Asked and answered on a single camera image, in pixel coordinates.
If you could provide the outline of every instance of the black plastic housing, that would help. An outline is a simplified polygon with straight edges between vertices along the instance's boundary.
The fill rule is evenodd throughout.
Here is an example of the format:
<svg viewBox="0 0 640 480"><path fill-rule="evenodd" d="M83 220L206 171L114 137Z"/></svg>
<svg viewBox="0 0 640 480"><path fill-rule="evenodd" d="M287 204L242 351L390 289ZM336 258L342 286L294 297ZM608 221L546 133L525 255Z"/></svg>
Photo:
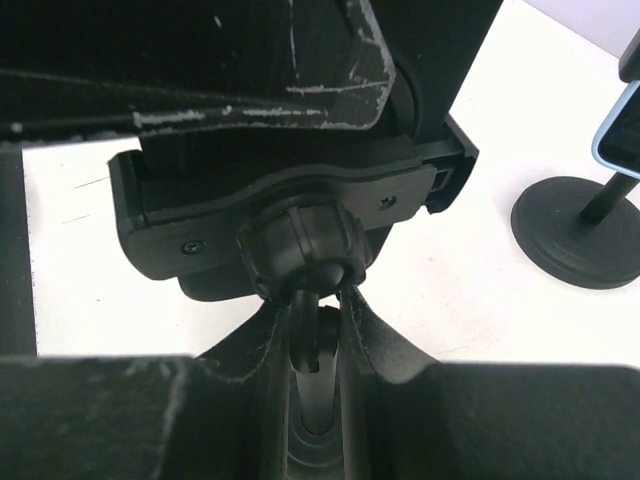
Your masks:
<svg viewBox="0 0 640 480"><path fill-rule="evenodd" d="M277 134L282 141L275 150L238 158L242 168L217 176L158 178L145 167L143 152L117 155L109 169L118 236L131 263L151 279L180 277L185 293L198 300L253 294L238 232L269 205L309 193L332 196L360 221L375 258L394 223L422 205L446 209L477 157L450 118L441 140L422 145L405 135L327 143L299 132ZM185 254L194 242L203 248Z"/></svg>

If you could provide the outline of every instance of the stand pole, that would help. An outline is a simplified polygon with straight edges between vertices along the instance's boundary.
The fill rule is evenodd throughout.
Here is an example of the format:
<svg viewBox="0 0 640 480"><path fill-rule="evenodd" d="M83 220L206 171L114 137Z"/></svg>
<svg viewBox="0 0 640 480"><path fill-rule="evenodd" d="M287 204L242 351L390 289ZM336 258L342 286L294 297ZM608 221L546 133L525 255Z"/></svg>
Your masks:
<svg viewBox="0 0 640 480"><path fill-rule="evenodd" d="M580 218L591 225L600 224L638 183L638 179L616 173L580 212Z"/></svg>

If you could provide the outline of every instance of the white surface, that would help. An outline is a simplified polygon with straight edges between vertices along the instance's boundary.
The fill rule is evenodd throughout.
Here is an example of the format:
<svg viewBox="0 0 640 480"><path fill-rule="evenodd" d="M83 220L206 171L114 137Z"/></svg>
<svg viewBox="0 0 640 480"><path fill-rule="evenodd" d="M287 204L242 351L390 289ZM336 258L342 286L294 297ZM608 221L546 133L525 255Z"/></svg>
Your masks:
<svg viewBox="0 0 640 480"><path fill-rule="evenodd" d="M526 0L620 58L640 28L638 0Z"/></svg>
<svg viewBox="0 0 640 480"><path fill-rule="evenodd" d="M640 365L640 281L608 292L565 285L529 262L509 227L511 206L537 180L610 177L590 144L623 88L615 58L507 1L453 109L479 163L447 212L423 209L394 228L362 288L377 313L442 359ZM193 302L175 280L147 280L128 264L105 164L135 145L25 156L43 354L197 354L258 307L255 297Z"/></svg>

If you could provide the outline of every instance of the white paint scratch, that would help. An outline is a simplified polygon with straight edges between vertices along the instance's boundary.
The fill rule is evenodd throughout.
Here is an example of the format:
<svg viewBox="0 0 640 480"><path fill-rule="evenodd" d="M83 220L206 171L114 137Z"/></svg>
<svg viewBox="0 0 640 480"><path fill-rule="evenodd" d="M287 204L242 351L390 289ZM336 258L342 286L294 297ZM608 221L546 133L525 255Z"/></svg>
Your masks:
<svg viewBox="0 0 640 480"><path fill-rule="evenodd" d="M358 29L358 36L360 37L360 40L362 40L364 43L369 43L371 45L375 45L376 47L380 46L380 44L376 42L373 38L367 37L367 35L364 33L364 30L362 28Z"/></svg>
<svg viewBox="0 0 640 480"><path fill-rule="evenodd" d="M388 87L389 82L367 82L361 83L359 85L347 85L346 87L325 87L324 85L314 85L312 87L287 87L287 92L292 93L342 93L348 92L349 90L360 90L362 88L371 88L371 87Z"/></svg>
<svg viewBox="0 0 640 480"><path fill-rule="evenodd" d="M195 110L187 110L186 112L169 113L166 115L142 115L133 112L133 124L142 128L145 125L162 125L163 123L187 122L193 120L202 120L206 117L204 113Z"/></svg>
<svg viewBox="0 0 640 480"><path fill-rule="evenodd" d="M349 71L349 80L353 80L353 74L356 72L358 65L360 65L360 62L356 62L353 68Z"/></svg>
<svg viewBox="0 0 640 480"><path fill-rule="evenodd" d="M293 0L289 0L289 43L291 44L291 63L296 72L296 78L300 78L298 73L298 61L296 59L296 41L293 35Z"/></svg>
<svg viewBox="0 0 640 480"><path fill-rule="evenodd" d="M279 108L270 108L270 109L247 109L243 110L243 115L248 115L249 117L281 117L281 116L293 116L293 115L327 115L328 112L326 110L285 110L282 107Z"/></svg>

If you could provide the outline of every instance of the phone stand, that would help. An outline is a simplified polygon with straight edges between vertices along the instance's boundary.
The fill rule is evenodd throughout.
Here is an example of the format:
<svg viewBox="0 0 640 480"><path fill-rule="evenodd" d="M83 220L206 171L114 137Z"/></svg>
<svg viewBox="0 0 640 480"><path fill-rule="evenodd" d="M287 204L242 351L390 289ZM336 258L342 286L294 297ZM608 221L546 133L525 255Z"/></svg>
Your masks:
<svg viewBox="0 0 640 480"><path fill-rule="evenodd" d="M640 276L640 211L625 198L638 182L621 173L604 187L576 177L542 180L514 205L513 234L524 253L559 280L622 287Z"/></svg>

